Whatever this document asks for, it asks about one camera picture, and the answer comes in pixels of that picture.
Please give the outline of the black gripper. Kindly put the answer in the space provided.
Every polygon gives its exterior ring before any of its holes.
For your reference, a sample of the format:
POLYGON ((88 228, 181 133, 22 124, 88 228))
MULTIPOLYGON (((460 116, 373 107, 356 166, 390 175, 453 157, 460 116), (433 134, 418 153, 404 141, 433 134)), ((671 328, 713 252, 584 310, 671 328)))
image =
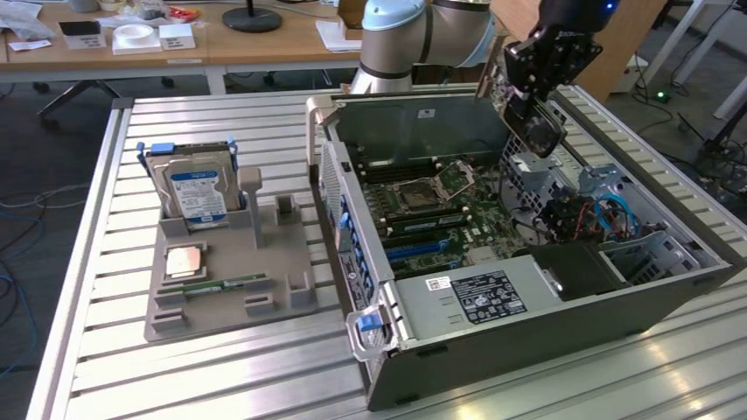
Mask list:
POLYGON ((545 0, 526 39, 504 47, 508 84, 521 101, 542 101, 568 83, 603 51, 593 41, 617 10, 616 1, 545 0))

